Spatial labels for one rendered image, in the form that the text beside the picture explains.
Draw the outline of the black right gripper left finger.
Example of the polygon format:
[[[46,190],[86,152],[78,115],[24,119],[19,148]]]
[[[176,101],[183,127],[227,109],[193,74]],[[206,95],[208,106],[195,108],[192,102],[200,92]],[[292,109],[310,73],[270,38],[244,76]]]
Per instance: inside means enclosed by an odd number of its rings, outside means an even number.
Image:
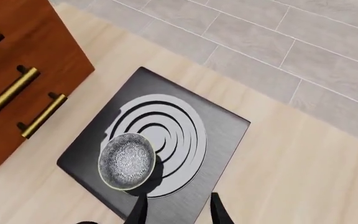
[[[139,195],[134,208],[125,220],[125,224],[145,224],[147,219],[147,194]]]

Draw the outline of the flat black stove plate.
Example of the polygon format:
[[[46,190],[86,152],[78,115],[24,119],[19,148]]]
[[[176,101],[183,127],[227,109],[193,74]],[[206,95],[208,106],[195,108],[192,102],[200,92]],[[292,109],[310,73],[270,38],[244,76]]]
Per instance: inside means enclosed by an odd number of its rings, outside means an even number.
[[[147,192],[146,224],[194,224],[250,123],[162,76],[138,68],[57,165],[120,218],[127,218],[138,191],[121,192],[98,174],[108,141],[138,133],[153,146],[158,164]]]

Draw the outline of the patterned black bowl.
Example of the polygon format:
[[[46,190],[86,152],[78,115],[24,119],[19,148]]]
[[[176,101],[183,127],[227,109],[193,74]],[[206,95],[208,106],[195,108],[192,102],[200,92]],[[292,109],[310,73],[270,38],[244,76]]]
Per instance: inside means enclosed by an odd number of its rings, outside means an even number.
[[[152,175],[156,153],[148,139],[137,133],[113,137],[98,157],[101,180],[114,190],[138,188]]]

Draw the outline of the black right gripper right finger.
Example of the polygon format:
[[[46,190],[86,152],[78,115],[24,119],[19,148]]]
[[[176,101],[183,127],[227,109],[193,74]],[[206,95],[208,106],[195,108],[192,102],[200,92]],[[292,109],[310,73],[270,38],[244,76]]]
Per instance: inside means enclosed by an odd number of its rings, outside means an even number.
[[[211,193],[210,212],[213,224],[234,224],[217,192]]]

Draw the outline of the wooden cabinet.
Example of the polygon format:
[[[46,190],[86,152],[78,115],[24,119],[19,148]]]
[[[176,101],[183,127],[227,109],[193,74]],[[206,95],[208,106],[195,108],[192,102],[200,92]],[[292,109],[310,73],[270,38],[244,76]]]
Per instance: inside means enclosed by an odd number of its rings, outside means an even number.
[[[26,140],[29,124],[52,102],[69,96],[94,67],[48,0],[0,0],[0,93],[20,77],[18,65],[40,75],[0,111],[0,166]]]

